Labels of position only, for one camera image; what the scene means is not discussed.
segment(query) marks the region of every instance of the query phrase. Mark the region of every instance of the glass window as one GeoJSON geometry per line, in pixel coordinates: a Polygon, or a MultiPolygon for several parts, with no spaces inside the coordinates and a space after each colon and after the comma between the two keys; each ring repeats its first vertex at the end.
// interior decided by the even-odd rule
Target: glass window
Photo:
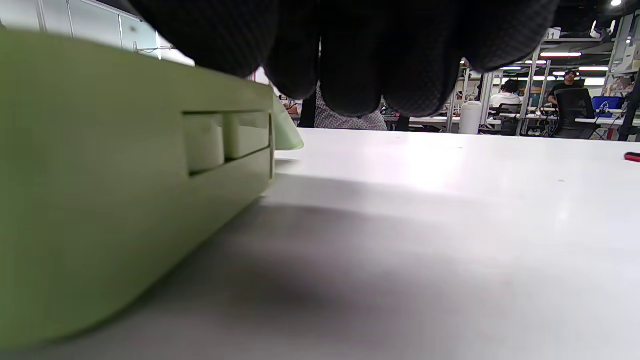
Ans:
{"type": "Polygon", "coordinates": [[[133,42],[136,42],[138,49],[150,49],[140,51],[140,54],[154,58],[158,57],[156,44],[156,31],[146,22],[123,16],[122,18],[122,43],[125,50],[133,51],[133,42]]]}
{"type": "Polygon", "coordinates": [[[80,0],[70,0],[69,5],[76,38],[122,47],[118,14],[80,0]]]}
{"type": "MultiPolygon", "coordinates": [[[[169,41],[167,41],[165,38],[163,38],[160,35],[158,35],[158,44],[160,46],[171,46],[171,43],[169,43],[169,41]]],[[[189,66],[195,66],[195,62],[192,59],[184,56],[184,54],[182,54],[180,51],[175,49],[160,50],[160,59],[173,61],[174,63],[181,63],[189,66]]]]}
{"type": "Polygon", "coordinates": [[[42,0],[47,32],[71,36],[67,0],[42,0]]]}
{"type": "Polygon", "coordinates": [[[0,0],[0,22],[8,29],[40,31],[36,0],[0,0]]]}

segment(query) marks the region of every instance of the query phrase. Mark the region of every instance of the gloved hand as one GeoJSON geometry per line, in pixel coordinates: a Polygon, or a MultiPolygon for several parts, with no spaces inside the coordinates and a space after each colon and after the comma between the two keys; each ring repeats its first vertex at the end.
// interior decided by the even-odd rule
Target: gloved hand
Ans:
{"type": "Polygon", "coordinates": [[[531,54],[559,0],[129,0],[196,64],[246,77],[261,65],[286,96],[320,80],[337,113],[437,112],[465,57],[486,72],[531,54]],[[322,57],[319,61],[319,41],[322,57]]]}

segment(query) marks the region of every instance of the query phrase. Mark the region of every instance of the light green plastic case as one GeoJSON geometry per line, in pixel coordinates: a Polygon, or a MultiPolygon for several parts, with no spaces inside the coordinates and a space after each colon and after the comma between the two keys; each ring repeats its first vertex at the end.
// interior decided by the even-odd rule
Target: light green plastic case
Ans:
{"type": "Polygon", "coordinates": [[[0,348],[122,310],[273,177],[268,86],[36,33],[0,49],[0,348]]]}

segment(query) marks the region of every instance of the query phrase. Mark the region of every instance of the person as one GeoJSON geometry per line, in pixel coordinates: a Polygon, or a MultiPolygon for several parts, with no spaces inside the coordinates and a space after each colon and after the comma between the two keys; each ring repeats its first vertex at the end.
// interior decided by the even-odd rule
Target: person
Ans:
{"type": "Polygon", "coordinates": [[[520,87],[517,81],[507,80],[502,86],[502,92],[491,96],[491,107],[499,108],[501,104],[520,105],[522,101],[517,94],[519,91],[520,87]]]}
{"type": "Polygon", "coordinates": [[[556,99],[556,91],[558,90],[582,88],[582,85],[575,82],[576,76],[577,73],[575,70],[567,70],[564,73],[564,83],[560,83],[554,86],[553,89],[551,89],[548,98],[549,102],[551,102],[554,106],[558,106],[558,101],[556,99]]]}
{"type": "MultiPolygon", "coordinates": [[[[316,117],[314,119],[313,127],[319,129],[352,129],[352,130],[377,130],[386,131],[387,123],[384,116],[380,113],[380,107],[368,114],[361,117],[348,117],[340,115],[335,111],[329,109],[329,106],[324,101],[322,96],[322,90],[320,90],[320,84],[316,87],[316,117]]],[[[300,109],[302,104],[297,104],[297,108],[300,109]]]]}

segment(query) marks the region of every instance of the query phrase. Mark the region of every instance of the white tabletop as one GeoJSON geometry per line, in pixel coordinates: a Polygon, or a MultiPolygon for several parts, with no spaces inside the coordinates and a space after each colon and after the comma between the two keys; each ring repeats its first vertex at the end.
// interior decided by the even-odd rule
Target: white tabletop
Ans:
{"type": "MultiPolygon", "coordinates": [[[[460,117],[453,117],[453,123],[460,123],[460,117]]],[[[433,124],[446,124],[447,117],[445,116],[434,116],[434,117],[412,117],[409,119],[409,123],[411,124],[424,124],[424,125],[433,125],[433,124]]],[[[495,119],[488,119],[487,124],[490,125],[500,125],[502,122],[495,119]]]]}
{"type": "MultiPolygon", "coordinates": [[[[593,124],[596,120],[595,119],[575,119],[576,122],[586,122],[586,123],[590,123],[593,124]]],[[[614,118],[600,118],[597,120],[597,124],[598,125],[612,125],[612,126],[621,126],[622,123],[625,121],[625,119],[620,118],[620,117],[614,117],[614,118]]],[[[634,119],[633,122],[633,126],[640,126],[640,119],[634,119]]]]}
{"type": "Polygon", "coordinates": [[[638,358],[640,144],[301,133],[152,296],[0,358],[638,358]]]}

